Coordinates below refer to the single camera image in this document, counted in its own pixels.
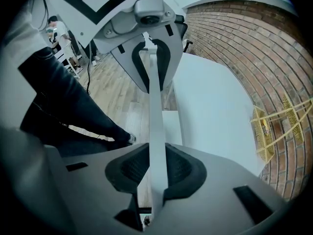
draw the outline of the shoe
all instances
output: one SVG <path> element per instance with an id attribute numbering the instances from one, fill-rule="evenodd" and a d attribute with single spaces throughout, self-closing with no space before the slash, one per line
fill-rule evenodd
<path id="1" fill-rule="evenodd" d="M 78 67 L 78 68 L 76 69 L 77 74 L 78 74 L 79 72 L 81 72 L 82 70 L 83 70 L 83 67 Z"/>
<path id="2" fill-rule="evenodd" d="M 130 133 L 131 137 L 129 138 L 128 142 L 129 144 L 134 144 L 136 142 L 136 136 L 133 133 Z"/>

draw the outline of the black hair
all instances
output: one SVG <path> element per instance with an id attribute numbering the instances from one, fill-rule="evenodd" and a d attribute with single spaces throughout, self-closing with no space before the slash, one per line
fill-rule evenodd
<path id="1" fill-rule="evenodd" d="M 58 20 L 57 16 L 49 17 L 48 24 L 51 23 L 51 22 L 56 22 L 57 20 Z"/>

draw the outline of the brick wall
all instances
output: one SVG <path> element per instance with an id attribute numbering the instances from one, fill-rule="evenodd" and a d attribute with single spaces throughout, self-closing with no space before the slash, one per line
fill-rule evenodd
<path id="1" fill-rule="evenodd" d="M 194 43 L 188 52 L 229 67 L 254 104 L 268 114 L 283 109 L 284 91 L 293 104 L 313 96 L 313 58 L 290 13 L 250 1 L 221 1 L 189 8 L 185 22 L 185 38 Z M 286 200 L 299 194 L 311 172 L 312 125 L 310 114 L 302 123 L 304 144 L 292 134 L 278 142 L 260 175 Z M 290 126 L 282 119 L 271 128 L 278 138 Z"/>

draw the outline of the white tabletop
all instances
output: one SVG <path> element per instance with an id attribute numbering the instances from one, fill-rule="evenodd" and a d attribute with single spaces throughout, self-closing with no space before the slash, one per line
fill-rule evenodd
<path id="1" fill-rule="evenodd" d="M 250 120 L 253 104 L 225 66 L 184 53 L 173 78 L 182 144 L 229 158 L 258 176 L 265 166 L 256 154 Z"/>

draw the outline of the white chair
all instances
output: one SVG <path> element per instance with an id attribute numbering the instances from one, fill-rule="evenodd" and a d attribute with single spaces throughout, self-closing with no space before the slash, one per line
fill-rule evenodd
<path id="1" fill-rule="evenodd" d="M 60 61 L 63 62 L 64 60 L 67 60 L 68 65 L 64 65 L 64 67 L 66 69 L 71 68 L 72 71 L 75 73 L 76 78 L 80 78 L 80 76 L 78 75 L 78 73 L 76 72 L 76 70 L 74 69 L 74 67 L 72 66 L 72 64 L 70 63 L 69 59 L 65 57 L 64 55 L 64 51 L 61 49 L 60 51 L 58 51 L 57 53 L 54 54 L 54 56 Z"/>

